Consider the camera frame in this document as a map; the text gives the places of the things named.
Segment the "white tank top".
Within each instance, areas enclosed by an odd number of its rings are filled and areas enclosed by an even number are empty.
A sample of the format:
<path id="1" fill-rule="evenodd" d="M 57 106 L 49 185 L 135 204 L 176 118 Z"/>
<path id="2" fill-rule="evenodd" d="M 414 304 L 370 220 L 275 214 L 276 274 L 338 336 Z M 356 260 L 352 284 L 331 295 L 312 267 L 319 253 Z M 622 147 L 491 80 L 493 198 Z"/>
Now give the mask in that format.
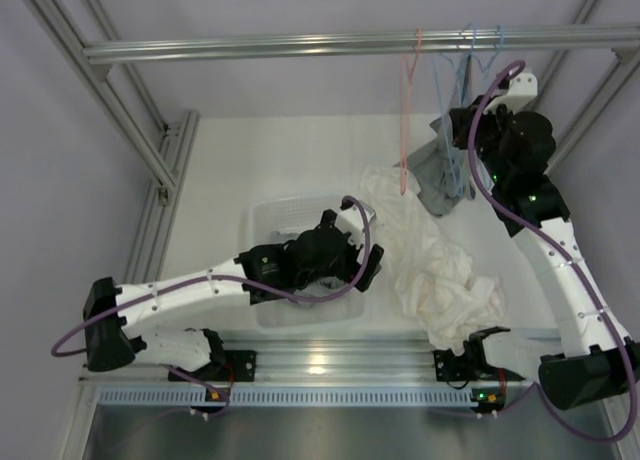
<path id="1" fill-rule="evenodd" d="M 384 248 L 382 273 L 391 301 L 417 321 L 438 350 L 463 353 L 471 334 L 498 326 L 506 299 L 496 275 L 482 275 L 473 257 L 447 238 L 398 167 L 368 166 L 359 181 L 361 199 L 376 211 L 374 242 Z"/>

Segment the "pink wire hanger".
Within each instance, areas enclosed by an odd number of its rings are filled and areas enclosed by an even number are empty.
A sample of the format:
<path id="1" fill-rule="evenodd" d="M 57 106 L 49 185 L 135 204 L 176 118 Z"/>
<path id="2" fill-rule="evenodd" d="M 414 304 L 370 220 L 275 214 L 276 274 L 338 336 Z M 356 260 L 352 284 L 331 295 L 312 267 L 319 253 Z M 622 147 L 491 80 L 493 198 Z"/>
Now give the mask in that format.
<path id="1" fill-rule="evenodd" d="M 418 28 L 415 32 L 415 44 L 412 47 L 413 57 L 405 54 L 402 60 L 399 80 L 400 92 L 400 194 L 405 195 L 408 188 L 408 156 L 409 140 L 411 136 L 411 114 L 413 99 L 413 82 L 415 70 L 421 54 L 423 30 Z"/>

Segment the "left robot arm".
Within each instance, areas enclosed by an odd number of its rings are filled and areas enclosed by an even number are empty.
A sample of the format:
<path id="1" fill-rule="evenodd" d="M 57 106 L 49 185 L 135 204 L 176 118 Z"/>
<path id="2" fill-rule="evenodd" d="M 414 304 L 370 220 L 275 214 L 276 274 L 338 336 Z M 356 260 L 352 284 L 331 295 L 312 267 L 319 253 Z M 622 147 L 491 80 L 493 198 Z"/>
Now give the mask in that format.
<path id="1" fill-rule="evenodd" d="M 372 237 L 362 220 L 381 178 L 401 191 L 397 119 L 389 115 L 204 119 L 195 134 L 158 279 L 94 284 L 89 305 L 111 314 L 87 329 L 88 371 L 169 365 L 212 380 L 225 339 L 346 331 L 385 303 L 390 275 L 360 292 L 354 277 Z"/>

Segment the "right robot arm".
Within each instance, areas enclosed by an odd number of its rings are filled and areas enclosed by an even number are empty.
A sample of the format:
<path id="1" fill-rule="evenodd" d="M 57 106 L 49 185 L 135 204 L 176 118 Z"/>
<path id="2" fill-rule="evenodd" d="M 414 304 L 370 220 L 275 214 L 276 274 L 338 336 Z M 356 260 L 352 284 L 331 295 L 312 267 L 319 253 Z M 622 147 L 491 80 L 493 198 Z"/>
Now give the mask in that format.
<path id="1" fill-rule="evenodd" d="M 467 369 L 505 369 L 534 381 L 557 409 L 627 393 L 638 406 L 639 344 L 610 312 L 574 234 L 568 207 L 546 173 L 556 149 L 551 122 L 497 97 L 456 113 L 454 140 L 493 182 L 483 196 L 531 266 L 552 309 L 560 349 L 493 328 L 474 335 Z"/>

